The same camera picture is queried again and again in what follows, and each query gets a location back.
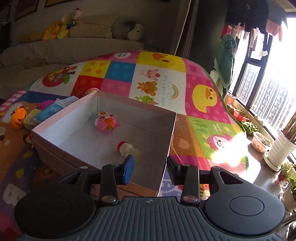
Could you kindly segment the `white toy bottle red cap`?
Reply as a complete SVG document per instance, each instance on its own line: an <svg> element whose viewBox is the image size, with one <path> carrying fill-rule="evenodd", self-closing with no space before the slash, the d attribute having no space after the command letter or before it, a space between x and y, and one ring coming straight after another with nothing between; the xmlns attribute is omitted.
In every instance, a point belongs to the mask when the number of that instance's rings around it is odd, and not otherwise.
<svg viewBox="0 0 296 241"><path fill-rule="evenodd" d="M135 148L132 144L122 141L118 144L117 150L123 157L127 157L128 155L132 155L135 161L140 161L142 158L142 152Z"/></svg>

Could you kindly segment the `pink pig toy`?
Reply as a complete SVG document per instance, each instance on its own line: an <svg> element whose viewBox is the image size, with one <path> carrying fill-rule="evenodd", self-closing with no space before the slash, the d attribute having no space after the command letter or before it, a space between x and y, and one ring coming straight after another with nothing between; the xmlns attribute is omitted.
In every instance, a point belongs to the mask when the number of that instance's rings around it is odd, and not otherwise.
<svg viewBox="0 0 296 241"><path fill-rule="evenodd" d="M120 126L117 116L115 114L108 113L107 111L97 113L94 124L95 127L103 133L115 130Z"/></svg>

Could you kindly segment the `yellow pink cupcake toy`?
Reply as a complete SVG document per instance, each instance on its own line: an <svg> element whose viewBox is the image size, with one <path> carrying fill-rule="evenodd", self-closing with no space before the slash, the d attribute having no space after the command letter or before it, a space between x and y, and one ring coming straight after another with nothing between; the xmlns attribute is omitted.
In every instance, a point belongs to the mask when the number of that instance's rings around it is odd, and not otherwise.
<svg viewBox="0 0 296 241"><path fill-rule="evenodd" d="M98 91L98 88L90 88L90 89L88 89L88 90L86 90L86 91L84 92L83 97L85 97L85 96L87 96L88 94L91 94L91 93L93 93L93 92L96 92L96 91Z"/></svg>

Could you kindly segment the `blue wet wipes packet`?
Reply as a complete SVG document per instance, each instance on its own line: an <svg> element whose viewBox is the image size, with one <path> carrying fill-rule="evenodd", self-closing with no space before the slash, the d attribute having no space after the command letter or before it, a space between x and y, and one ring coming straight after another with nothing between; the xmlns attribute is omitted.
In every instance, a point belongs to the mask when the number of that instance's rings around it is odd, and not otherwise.
<svg viewBox="0 0 296 241"><path fill-rule="evenodd" d="M75 96L70 96L65 99L60 99L55 101L54 103L50 104L46 107L43 111L37 114L33 121L37 124L42 123L43 121L47 120L57 112L61 111L62 109L66 108L67 106L71 105L72 103L76 102L79 98Z"/></svg>

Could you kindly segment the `orange pumpkin toy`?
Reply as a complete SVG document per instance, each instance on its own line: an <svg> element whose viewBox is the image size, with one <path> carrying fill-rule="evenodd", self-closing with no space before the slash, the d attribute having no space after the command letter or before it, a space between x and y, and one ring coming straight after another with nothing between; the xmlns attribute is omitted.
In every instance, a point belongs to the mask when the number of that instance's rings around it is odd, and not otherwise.
<svg viewBox="0 0 296 241"><path fill-rule="evenodd" d="M17 106L16 110L11 114L10 126L14 129L20 129L24 127L24 120L27 117L27 111L23 106Z"/></svg>

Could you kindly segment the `pink mesh ball toy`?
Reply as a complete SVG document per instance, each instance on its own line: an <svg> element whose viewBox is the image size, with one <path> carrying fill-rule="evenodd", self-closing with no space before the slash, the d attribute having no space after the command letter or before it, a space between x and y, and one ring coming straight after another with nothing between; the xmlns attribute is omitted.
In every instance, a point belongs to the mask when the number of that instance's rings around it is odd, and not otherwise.
<svg viewBox="0 0 296 241"><path fill-rule="evenodd" d="M48 106L52 105L55 101L54 100L46 100L40 103L40 105L38 106L39 110L44 110L46 109Z"/></svg>

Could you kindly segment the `colourful cartoon play mat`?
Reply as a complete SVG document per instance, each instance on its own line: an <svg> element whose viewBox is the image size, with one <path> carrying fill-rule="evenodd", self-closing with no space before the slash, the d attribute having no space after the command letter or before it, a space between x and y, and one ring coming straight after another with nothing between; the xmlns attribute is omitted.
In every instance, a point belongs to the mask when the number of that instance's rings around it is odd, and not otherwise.
<svg viewBox="0 0 296 241"><path fill-rule="evenodd" d="M174 111L170 154L178 162L203 170L220 166L242 178L250 177L243 127L200 65L147 51L96 57L45 75L1 105L1 240L20 235L13 215L17 199L56 174L40 164L23 142L28 130L10 126L11 113L17 106L30 112L46 100L81 98L90 88Z"/></svg>

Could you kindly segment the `pink cardboard box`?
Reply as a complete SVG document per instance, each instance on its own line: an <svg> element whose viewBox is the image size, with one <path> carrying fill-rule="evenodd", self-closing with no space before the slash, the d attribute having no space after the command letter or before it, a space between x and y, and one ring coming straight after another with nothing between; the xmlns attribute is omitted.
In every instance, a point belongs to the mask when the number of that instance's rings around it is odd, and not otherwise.
<svg viewBox="0 0 296 241"><path fill-rule="evenodd" d="M107 133L95 127L97 113L115 114L120 126ZM60 175L77 168L101 169L122 163L120 142L142 152L124 190L157 196L169 155L176 113L123 96L96 91L77 100L36 126L32 133L41 160Z"/></svg>

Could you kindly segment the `red bowl on sill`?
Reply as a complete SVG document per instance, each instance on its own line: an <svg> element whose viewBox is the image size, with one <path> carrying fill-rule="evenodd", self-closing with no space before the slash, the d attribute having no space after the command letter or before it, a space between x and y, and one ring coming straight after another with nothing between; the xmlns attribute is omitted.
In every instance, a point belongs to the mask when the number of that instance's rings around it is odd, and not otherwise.
<svg viewBox="0 0 296 241"><path fill-rule="evenodd" d="M241 111L239 109L234 109L233 110L233 116L238 122L242 121L250 121L247 117L243 116Z"/></svg>

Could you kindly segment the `white ribbed flower pot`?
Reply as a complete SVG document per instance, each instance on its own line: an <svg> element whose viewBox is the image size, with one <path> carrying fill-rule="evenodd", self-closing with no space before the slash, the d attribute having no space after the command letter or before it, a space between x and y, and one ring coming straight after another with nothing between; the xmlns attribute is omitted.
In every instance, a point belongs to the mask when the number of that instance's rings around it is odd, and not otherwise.
<svg viewBox="0 0 296 241"><path fill-rule="evenodd" d="M272 147L264 153L264 161L273 171L279 171L283 161L295 150L293 144L282 131L278 130L278 137Z"/></svg>

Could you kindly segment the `green towel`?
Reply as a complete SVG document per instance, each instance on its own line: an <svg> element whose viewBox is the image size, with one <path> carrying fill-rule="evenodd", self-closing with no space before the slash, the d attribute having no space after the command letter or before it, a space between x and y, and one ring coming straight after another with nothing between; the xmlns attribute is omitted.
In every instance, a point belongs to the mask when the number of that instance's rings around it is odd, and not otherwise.
<svg viewBox="0 0 296 241"><path fill-rule="evenodd" d="M237 44L229 34L222 37L215 54L213 69L210 76L217 86L222 99L230 89Z"/></svg>

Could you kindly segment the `beige sofa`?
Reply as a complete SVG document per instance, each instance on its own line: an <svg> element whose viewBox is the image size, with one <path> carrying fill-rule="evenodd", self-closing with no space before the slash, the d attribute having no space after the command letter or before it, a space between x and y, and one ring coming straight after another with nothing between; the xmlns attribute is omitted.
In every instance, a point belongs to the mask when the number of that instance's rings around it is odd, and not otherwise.
<svg viewBox="0 0 296 241"><path fill-rule="evenodd" d="M64 38L9 47L1 54L1 99L9 99L40 77L67 65L143 49L141 42L101 38Z"/></svg>

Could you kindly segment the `grey neck pillow bear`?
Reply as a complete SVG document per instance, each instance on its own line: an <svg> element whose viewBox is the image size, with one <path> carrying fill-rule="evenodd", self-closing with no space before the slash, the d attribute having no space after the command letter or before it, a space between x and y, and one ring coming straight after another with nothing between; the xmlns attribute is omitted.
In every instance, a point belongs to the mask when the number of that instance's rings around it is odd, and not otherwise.
<svg viewBox="0 0 296 241"><path fill-rule="evenodd" d="M112 36L115 39L140 41L145 33L145 27L134 21L118 19L111 27Z"/></svg>

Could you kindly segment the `beige pillow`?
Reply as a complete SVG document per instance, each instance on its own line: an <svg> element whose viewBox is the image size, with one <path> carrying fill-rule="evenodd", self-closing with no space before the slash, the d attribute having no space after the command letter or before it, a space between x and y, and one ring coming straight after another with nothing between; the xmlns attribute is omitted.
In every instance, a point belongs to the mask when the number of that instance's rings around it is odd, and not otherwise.
<svg viewBox="0 0 296 241"><path fill-rule="evenodd" d="M82 16L69 30L70 38L104 38L112 39L112 26L119 13Z"/></svg>

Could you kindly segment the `cartoon boy doll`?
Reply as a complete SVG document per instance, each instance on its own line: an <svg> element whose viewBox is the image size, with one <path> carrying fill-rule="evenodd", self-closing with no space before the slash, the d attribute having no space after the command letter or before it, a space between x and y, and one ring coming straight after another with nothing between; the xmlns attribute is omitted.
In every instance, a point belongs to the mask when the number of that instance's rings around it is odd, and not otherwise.
<svg viewBox="0 0 296 241"><path fill-rule="evenodd" d="M60 28L60 32L57 35L57 39L63 39L69 37L69 31L72 27L75 27L82 17L82 11L79 8L76 8L72 13L70 20L67 23L64 23Z"/></svg>

